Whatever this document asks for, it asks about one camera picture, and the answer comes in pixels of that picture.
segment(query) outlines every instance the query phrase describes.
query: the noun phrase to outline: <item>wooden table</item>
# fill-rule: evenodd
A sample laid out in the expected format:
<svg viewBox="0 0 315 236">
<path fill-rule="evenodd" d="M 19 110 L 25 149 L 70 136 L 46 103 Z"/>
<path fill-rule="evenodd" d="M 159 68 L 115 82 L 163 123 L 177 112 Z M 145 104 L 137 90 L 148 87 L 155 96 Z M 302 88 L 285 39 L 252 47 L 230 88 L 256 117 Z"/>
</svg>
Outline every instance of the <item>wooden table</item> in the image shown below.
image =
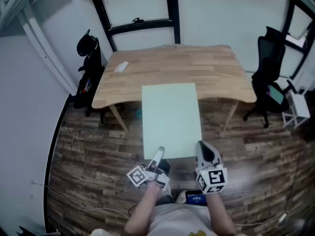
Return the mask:
<svg viewBox="0 0 315 236">
<path fill-rule="evenodd" d="M 114 72 L 124 61 L 129 62 L 125 71 Z M 128 132 L 115 104 L 141 101 L 142 86 L 175 83 L 195 83 L 198 99 L 234 99 L 224 129 L 239 101 L 256 101 L 252 86 L 229 46 L 165 45 L 114 52 L 99 82 L 92 107 L 110 107 Z"/>
</svg>

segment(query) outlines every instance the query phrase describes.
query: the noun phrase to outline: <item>chair armrest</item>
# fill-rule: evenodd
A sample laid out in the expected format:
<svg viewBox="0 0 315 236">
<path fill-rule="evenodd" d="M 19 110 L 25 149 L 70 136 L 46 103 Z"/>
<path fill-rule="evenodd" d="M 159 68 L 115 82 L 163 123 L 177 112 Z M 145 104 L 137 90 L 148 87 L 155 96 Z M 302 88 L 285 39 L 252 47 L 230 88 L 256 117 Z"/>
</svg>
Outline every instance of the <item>chair armrest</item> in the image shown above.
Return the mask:
<svg viewBox="0 0 315 236">
<path fill-rule="evenodd" d="M 289 86 L 287 86 L 287 88 L 283 90 L 283 94 L 286 94 L 287 92 L 289 92 L 290 89 L 292 89 L 292 91 L 293 91 L 295 94 L 297 94 L 297 91 L 296 91 L 294 85 L 292 84 L 292 82 L 291 82 L 290 80 L 286 80 L 286 81 L 287 81 L 287 83 L 289 84 Z"/>
</svg>

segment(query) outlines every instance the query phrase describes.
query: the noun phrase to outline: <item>white t-shirt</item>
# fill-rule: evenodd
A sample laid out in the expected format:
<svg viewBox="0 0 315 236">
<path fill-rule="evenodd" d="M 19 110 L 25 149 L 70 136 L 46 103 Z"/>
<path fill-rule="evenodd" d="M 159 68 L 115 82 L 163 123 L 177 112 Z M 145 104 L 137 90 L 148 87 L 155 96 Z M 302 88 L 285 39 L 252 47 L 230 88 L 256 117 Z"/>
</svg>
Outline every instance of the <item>white t-shirt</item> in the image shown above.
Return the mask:
<svg viewBox="0 0 315 236">
<path fill-rule="evenodd" d="M 210 222 L 206 206 L 160 205 L 151 216 L 148 236 L 217 236 Z"/>
</svg>

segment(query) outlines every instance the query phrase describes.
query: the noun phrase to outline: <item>person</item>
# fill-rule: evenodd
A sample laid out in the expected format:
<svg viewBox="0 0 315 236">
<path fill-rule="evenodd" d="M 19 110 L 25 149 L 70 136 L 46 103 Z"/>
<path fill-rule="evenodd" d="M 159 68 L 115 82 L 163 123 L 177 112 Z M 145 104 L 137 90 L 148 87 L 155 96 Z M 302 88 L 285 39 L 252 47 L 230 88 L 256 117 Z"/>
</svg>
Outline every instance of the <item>person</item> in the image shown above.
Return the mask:
<svg viewBox="0 0 315 236">
<path fill-rule="evenodd" d="M 207 206 L 175 204 L 162 197 L 161 186 L 147 189 L 127 221 L 122 236 L 235 236 L 236 228 L 220 196 L 207 194 Z"/>
</svg>

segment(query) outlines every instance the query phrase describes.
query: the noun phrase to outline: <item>office chair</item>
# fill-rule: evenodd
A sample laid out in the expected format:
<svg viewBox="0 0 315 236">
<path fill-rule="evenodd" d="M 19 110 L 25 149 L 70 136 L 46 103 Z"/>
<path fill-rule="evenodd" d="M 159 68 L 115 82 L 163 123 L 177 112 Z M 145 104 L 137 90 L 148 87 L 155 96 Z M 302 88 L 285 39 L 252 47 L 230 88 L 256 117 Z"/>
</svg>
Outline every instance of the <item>office chair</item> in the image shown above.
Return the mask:
<svg viewBox="0 0 315 236">
<path fill-rule="evenodd" d="M 77 45 L 77 52 L 80 56 L 85 57 L 83 66 L 81 66 L 78 71 L 85 71 L 82 79 L 79 82 L 79 87 L 77 94 L 69 99 L 73 102 L 74 108 L 84 108 L 88 109 L 85 115 L 88 117 L 92 110 L 92 101 L 98 86 L 98 83 L 102 77 L 105 68 L 102 66 L 100 47 L 98 39 L 90 36 L 90 29 L 87 33 L 80 39 Z M 101 123 L 103 122 L 103 113 L 101 112 Z"/>
<path fill-rule="evenodd" d="M 284 90 L 275 82 L 279 78 L 281 63 L 285 53 L 284 36 L 282 33 L 267 27 L 266 35 L 258 38 L 258 52 L 259 67 L 252 76 L 252 86 L 257 96 L 256 106 L 243 117 L 243 120 L 247 121 L 249 115 L 260 110 L 266 122 L 264 128 L 268 128 L 269 122 L 266 111 L 272 113 L 287 111 L 289 109 L 289 103 L 285 94 L 290 89 L 292 89 L 294 93 L 297 92 L 290 80 L 287 80 L 289 86 Z M 269 95 L 270 86 L 274 87 L 283 95 L 281 104 Z"/>
</svg>

